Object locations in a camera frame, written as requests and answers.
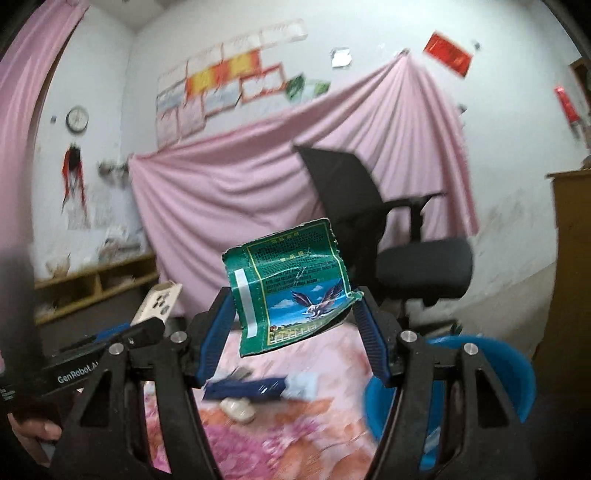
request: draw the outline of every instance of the white rectangular strip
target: white rectangular strip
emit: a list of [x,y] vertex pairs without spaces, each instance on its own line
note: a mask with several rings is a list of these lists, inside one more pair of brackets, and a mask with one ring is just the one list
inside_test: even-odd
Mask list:
[[255,308],[252,305],[251,289],[248,288],[248,280],[244,269],[235,270],[236,284],[238,285],[238,293],[240,294],[240,301],[242,302],[242,309],[246,317],[246,338],[256,337],[258,325],[256,323]]

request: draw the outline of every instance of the blue plastic tub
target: blue plastic tub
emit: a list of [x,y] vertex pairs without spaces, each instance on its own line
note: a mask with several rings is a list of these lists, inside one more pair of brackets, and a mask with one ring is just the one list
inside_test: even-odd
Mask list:
[[[525,421],[535,400],[535,375],[527,359],[505,342],[492,338],[460,335],[435,338],[429,343],[449,348],[460,348],[464,343],[475,343],[503,383],[517,415]],[[386,425],[395,388],[385,388],[373,377],[365,389],[365,417],[369,431],[379,441]],[[443,417],[444,382],[433,382],[429,433],[441,424]],[[435,465],[437,449],[426,453],[421,460],[421,469],[429,470]]]

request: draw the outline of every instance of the eagle illustration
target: eagle illustration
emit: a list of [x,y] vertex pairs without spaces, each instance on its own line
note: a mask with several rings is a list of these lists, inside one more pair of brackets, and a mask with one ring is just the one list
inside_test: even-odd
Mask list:
[[291,291],[291,296],[296,303],[308,308],[306,310],[306,314],[310,315],[308,317],[309,319],[316,319],[334,310],[333,305],[335,304],[335,300],[339,297],[339,294],[342,291],[343,280],[339,280],[335,285],[326,291],[320,303],[313,303],[308,295],[293,290]]

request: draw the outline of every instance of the chair seat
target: chair seat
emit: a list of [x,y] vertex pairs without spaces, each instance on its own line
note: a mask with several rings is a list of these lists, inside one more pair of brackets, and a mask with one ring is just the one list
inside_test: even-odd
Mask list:
[[401,245],[381,252],[376,276],[397,300],[459,299],[472,279],[472,249],[465,238]]

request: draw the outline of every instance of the blue sky illustration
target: blue sky illustration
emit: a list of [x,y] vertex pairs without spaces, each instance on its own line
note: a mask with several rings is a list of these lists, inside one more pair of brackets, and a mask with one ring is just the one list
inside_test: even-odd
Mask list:
[[[332,279],[327,282],[321,282],[316,285],[309,285],[303,287],[294,287],[293,290],[299,293],[308,295],[308,298],[319,303],[324,297],[324,293],[336,284],[339,280]],[[283,290],[271,295],[267,295],[267,308],[269,310],[269,319],[271,325],[290,325],[295,322],[304,323],[308,316],[306,308],[294,302],[291,296],[291,290]],[[341,292],[340,297],[335,302],[335,306],[344,303],[347,300],[345,291]]]

